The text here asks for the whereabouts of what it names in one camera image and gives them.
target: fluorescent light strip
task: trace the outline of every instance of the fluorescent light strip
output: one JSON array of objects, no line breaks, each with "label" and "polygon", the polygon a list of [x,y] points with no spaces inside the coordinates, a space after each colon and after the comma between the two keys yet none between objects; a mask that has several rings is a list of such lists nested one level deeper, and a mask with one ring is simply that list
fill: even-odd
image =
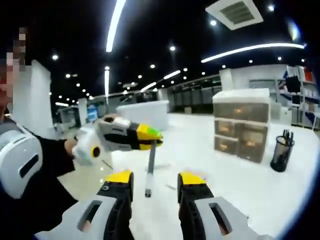
[{"label": "fluorescent light strip", "polygon": [[237,54],[237,53],[241,53],[241,52],[245,52],[245,51],[249,51],[249,50],[254,50],[254,49],[263,49],[263,48],[274,48],[274,47],[287,47],[287,48],[297,48],[297,49],[304,49],[305,47],[303,45],[300,44],[294,44],[294,43],[268,43],[268,44],[259,44],[259,45],[254,45],[254,46],[246,46],[246,47],[242,47],[239,49],[235,49],[235,50],[231,50],[231,51],[227,51],[224,53],[220,53],[218,55],[214,55],[208,58],[205,58],[203,60],[201,60],[202,63],[206,63],[209,61],[212,61],[214,59],[219,59],[228,55],[232,55],[232,54]]},{"label": "fluorescent light strip", "polygon": [[106,97],[107,104],[108,104],[108,96],[109,96],[109,78],[110,78],[109,70],[104,71],[104,95]]},{"label": "fluorescent light strip", "polygon": [[62,103],[62,102],[56,102],[55,105],[57,105],[57,106],[62,106],[62,107],[69,107],[69,104],[67,104],[67,103]]},{"label": "fluorescent light strip", "polygon": [[164,76],[164,77],[163,77],[163,79],[169,79],[169,78],[172,78],[173,76],[178,75],[179,73],[181,73],[181,71],[180,71],[180,70],[174,71],[174,72],[172,72],[172,73],[168,74],[167,76]]},{"label": "fluorescent light strip", "polygon": [[140,90],[140,92],[144,92],[145,90],[149,89],[149,88],[152,88],[154,85],[156,85],[157,83],[154,81],[153,83],[150,83],[149,85],[145,86],[144,88],[142,88]]},{"label": "fluorescent light strip", "polygon": [[114,8],[114,12],[111,19],[110,29],[108,32],[108,38],[106,41],[106,49],[105,51],[110,53],[112,51],[114,40],[116,36],[117,26],[119,23],[120,15],[122,9],[124,8],[126,0],[117,0]]}]

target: drawer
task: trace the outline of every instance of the drawer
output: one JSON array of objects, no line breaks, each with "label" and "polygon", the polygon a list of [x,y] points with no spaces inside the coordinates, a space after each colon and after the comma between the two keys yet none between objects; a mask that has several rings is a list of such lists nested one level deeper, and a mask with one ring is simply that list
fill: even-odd
[{"label": "drawer", "polygon": [[216,118],[237,119],[267,123],[269,120],[269,104],[267,103],[215,103]]},{"label": "drawer", "polygon": [[268,128],[250,124],[238,124],[239,148],[237,156],[261,163],[267,141]]},{"label": "drawer", "polygon": [[237,135],[237,124],[230,121],[215,120],[214,133],[216,135],[235,138]]},{"label": "drawer", "polygon": [[236,155],[238,153],[238,141],[214,136],[214,149],[223,153]]}]

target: pen holder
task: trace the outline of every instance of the pen holder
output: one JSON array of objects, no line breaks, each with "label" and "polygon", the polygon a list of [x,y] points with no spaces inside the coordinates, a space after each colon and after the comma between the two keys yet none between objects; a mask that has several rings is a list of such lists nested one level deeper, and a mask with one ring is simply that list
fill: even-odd
[{"label": "pen holder", "polygon": [[283,136],[276,137],[276,145],[270,166],[273,170],[282,173],[286,170],[295,141],[287,142]]}]

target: black ceiling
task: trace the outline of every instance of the black ceiling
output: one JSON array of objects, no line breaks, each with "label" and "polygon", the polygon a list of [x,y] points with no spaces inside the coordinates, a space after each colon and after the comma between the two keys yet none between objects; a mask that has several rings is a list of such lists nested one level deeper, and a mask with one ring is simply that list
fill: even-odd
[{"label": "black ceiling", "polygon": [[[230,30],[217,21],[211,26],[205,8],[216,0],[126,0],[112,52],[106,52],[106,42],[116,0],[56,0],[37,1],[30,12],[27,55],[38,60],[51,72],[52,102],[84,97],[85,88],[92,96],[104,94],[105,66],[110,67],[110,93],[122,92],[122,84],[137,82],[134,90],[161,80],[165,75],[188,68],[174,77],[182,83],[206,75],[218,74],[222,65],[238,68],[250,65],[298,64],[307,58],[305,51],[293,48],[268,48],[222,57],[207,63],[201,60],[229,50],[264,43],[292,43],[288,31],[290,16],[301,9],[298,1],[272,2],[254,0],[263,22]],[[269,4],[275,11],[268,11]],[[306,13],[294,16],[301,23],[304,44],[314,37],[308,31]],[[169,47],[174,45],[176,51]],[[52,60],[57,54],[59,59]],[[65,78],[66,74],[77,77]],[[164,80],[161,85],[170,85]]]}]

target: person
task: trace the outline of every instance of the person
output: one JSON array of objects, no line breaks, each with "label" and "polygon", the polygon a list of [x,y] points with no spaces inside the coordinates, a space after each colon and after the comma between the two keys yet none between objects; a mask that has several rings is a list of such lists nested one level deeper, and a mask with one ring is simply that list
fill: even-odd
[{"label": "person", "polygon": [[[15,124],[5,116],[5,110],[7,104],[12,103],[13,84],[19,80],[19,70],[24,64],[25,40],[26,33],[22,30],[13,51],[0,63],[0,124]],[[30,179],[20,199],[0,192],[0,231],[9,236],[3,239],[33,239],[34,234],[59,225],[62,214],[77,202],[57,179],[75,170],[72,148],[77,141],[36,137],[42,147],[41,169]]]}]

